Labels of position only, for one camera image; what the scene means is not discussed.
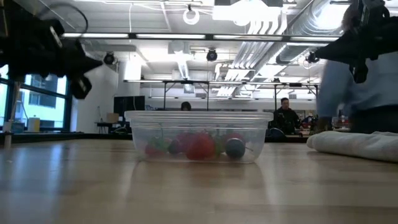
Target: towel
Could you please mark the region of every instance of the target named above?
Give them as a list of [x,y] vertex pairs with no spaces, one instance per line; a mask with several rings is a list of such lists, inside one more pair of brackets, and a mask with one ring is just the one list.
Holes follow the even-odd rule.
[[398,134],[357,134],[325,131],[310,136],[307,146],[318,152],[398,162]]

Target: plastic bin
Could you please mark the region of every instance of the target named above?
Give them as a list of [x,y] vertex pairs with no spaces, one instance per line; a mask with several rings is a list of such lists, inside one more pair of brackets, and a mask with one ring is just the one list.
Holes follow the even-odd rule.
[[141,159],[170,162],[254,162],[272,113],[127,111]]

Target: person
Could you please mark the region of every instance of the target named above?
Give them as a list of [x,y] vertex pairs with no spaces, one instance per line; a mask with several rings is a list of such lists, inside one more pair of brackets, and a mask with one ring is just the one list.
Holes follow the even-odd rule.
[[289,99],[280,100],[281,107],[274,112],[274,121],[277,128],[285,134],[295,133],[295,129],[303,129],[297,113],[289,108]]
[[[358,3],[352,4],[343,16],[342,28],[347,32],[360,15]],[[327,61],[317,97],[318,131],[325,130],[340,104],[348,114],[352,133],[375,131],[398,133],[398,53],[380,55],[366,60],[367,79],[355,83],[349,65]]]
[[182,111],[190,111],[191,110],[191,104],[189,102],[183,102],[181,104],[181,110]]

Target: security camera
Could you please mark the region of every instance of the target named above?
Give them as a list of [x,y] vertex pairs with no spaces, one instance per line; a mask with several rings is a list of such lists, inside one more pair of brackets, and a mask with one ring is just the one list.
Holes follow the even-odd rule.
[[217,60],[216,49],[210,49],[207,53],[206,59],[208,62],[214,62],[215,60]]
[[114,57],[113,52],[107,52],[104,57],[104,63],[107,65],[114,65],[116,63],[116,59]]

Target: ceiling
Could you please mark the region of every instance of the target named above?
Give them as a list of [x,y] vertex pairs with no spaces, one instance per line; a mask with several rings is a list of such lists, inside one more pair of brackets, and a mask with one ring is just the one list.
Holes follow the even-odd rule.
[[[168,4],[105,4],[99,0],[16,0],[28,11],[40,12],[52,4],[69,2],[81,10],[88,19],[88,32],[157,32],[157,33],[205,33],[205,34],[247,34],[249,26],[237,26],[232,21],[215,21],[212,19],[211,10],[214,0],[202,0],[202,6],[192,6],[200,10],[199,21],[189,25],[183,20],[187,6],[171,6]],[[310,0],[296,0],[297,5],[287,8],[287,22],[289,23]],[[391,9],[398,9],[398,1],[387,1]],[[81,15],[71,8],[55,8],[45,17],[56,17],[61,20],[66,32],[81,32],[85,23]],[[95,52],[102,56],[108,51],[109,46],[122,46],[126,50],[115,53],[120,60],[129,58],[129,48],[136,47],[142,58],[146,61],[142,66],[143,75],[171,74],[178,69],[176,62],[168,60],[168,40],[93,40],[86,42],[95,48]],[[218,60],[234,60],[241,48],[242,42],[209,42],[187,41],[190,52],[194,53],[191,60],[187,61],[190,70],[215,71],[218,62],[207,62],[208,49],[214,48],[218,53]],[[308,69],[302,60],[293,63],[283,70],[280,78],[318,78],[322,75],[323,64],[319,63]]]

